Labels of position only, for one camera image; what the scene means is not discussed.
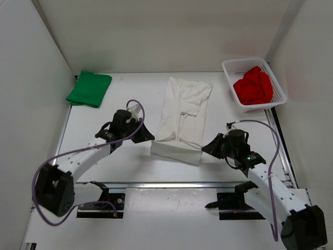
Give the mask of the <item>white t shirt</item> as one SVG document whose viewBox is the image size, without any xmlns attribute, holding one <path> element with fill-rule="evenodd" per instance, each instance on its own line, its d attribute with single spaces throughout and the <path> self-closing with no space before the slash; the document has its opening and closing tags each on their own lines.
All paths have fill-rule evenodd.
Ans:
<svg viewBox="0 0 333 250">
<path fill-rule="evenodd" d="M 152 154 L 198 165 L 213 85 L 169 77 Z"/>
</svg>

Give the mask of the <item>green t shirt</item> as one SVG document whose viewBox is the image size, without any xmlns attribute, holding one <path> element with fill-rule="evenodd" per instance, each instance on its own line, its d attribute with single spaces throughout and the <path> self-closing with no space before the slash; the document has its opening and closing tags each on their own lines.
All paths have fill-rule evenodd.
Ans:
<svg viewBox="0 0 333 250">
<path fill-rule="evenodd" d="M 81 71 L 66 100 L 72 106 L 86 105 L 99 108 L 111 81 L 111 76 Z"/>
</svg>

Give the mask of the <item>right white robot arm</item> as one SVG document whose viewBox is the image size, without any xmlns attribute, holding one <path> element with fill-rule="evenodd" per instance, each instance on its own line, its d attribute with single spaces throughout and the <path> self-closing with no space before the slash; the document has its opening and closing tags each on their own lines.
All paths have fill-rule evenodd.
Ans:
<svg viewBox="0 0 333 250">
<path fill-rule="evenodd" d="M 316 249 L 327 244 L 323 211 L 297 197 L 275 176 L 265 159 L 251 150 L 249 134 L 240 129 L 219 133 L 201 150 L 217 159 L 232 159 L 248 182 L 235 187 L 234 203 L 261 214 L 277 231 L 286 249 Z"/>
</svg>

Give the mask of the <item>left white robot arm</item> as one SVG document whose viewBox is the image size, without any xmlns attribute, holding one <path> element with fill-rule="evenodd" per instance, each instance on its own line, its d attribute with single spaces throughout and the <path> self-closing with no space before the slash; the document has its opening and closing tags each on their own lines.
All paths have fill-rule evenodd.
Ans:
<svg viewBox="0 0 333 250">
<path fill-rule="evenodd" d="M 57 217 L 67 215 L 73 208 L 92 203 L 97 208 L 114 205 L 109 189 L 97 181 L 78 184 L 79 178 L 108 157 L 124 141 L 133 143 L 153 141 L 155 137 L 144 125 L 145 111 L 135 105 L 119 109 L 111 122 L 105 123 L 87 147 L 63 153 L 64 160 L 52 165 L 44 163 L 34 176 L 33 201 L 37 208 L 45 208 Z"/>
</svg>

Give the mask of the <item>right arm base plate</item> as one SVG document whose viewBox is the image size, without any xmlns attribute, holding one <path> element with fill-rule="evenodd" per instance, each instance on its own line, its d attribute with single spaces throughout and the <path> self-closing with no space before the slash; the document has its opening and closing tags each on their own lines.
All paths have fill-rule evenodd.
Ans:
<svg viewBox="0 0 333 250">
<path fill-rule="evenodd" d="M 256 210 L 242 205 L 235 193 L 217 193 L 219 220 L 265 220 Z"/>
</svg>

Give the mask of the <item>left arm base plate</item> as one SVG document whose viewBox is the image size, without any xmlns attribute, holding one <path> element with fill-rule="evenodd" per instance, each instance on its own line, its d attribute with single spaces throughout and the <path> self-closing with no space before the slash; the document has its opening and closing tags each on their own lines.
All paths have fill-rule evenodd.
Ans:
<svg viewBox="0 0 333 250">
<path fill-rule="evenodd" d="M 122 219 L 125 206 L 125 189 L 111 189 L 109 202 L 112 204 L 84 204 L 78 207 L 77 218 L 84 219 Z"/>
</svg>

